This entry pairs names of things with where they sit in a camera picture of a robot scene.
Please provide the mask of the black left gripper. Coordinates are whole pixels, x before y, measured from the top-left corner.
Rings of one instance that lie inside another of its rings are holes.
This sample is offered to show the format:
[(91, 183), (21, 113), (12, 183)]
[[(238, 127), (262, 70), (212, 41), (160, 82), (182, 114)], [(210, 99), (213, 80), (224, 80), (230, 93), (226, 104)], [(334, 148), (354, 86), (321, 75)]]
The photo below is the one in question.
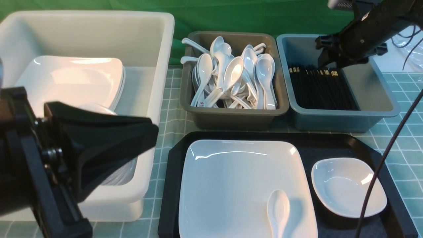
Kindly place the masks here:
[(36, 118), (24, 87), (1, 91), (1, 215), (31, 209), (45, 238), (91, 238), (78, 202), (156, 145), (150, 118), (94, 113), (60, 101)]

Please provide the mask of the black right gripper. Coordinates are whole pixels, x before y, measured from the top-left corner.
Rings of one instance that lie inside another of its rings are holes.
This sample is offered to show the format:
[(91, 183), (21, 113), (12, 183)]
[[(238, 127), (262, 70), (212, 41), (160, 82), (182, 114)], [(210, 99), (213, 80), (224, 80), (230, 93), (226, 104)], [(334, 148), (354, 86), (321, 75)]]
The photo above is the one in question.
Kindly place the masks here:
[(318, 66), (336, 63), (344, 68), (366, 64), (369, 57), (387, 53), (386, 42), (408, 26), (422, 28), (421, 0), (330, 0), (334, 10), (352, 11), (354, 19), (340, 32), (319, 36)]

